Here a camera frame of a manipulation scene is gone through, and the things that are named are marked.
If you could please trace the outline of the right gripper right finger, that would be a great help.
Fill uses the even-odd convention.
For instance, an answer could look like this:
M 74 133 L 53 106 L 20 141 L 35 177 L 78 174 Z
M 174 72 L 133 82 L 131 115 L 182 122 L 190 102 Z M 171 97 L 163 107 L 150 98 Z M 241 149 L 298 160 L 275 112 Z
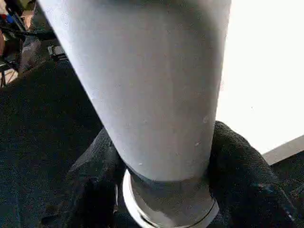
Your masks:
M 215 122 L 208 178 L 219 206 L 211 228 L 297 226 L 297 210 L 265 159 L 220 121 Z

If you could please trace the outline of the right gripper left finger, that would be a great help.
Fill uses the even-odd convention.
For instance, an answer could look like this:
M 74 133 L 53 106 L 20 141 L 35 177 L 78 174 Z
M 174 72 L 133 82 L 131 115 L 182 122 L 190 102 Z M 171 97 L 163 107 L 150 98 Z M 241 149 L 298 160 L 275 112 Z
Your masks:
M 66 175 L 58 204 L 41 220 L 43 228 L 111 228 L 116 188 L 125 164 L 102 129 Z

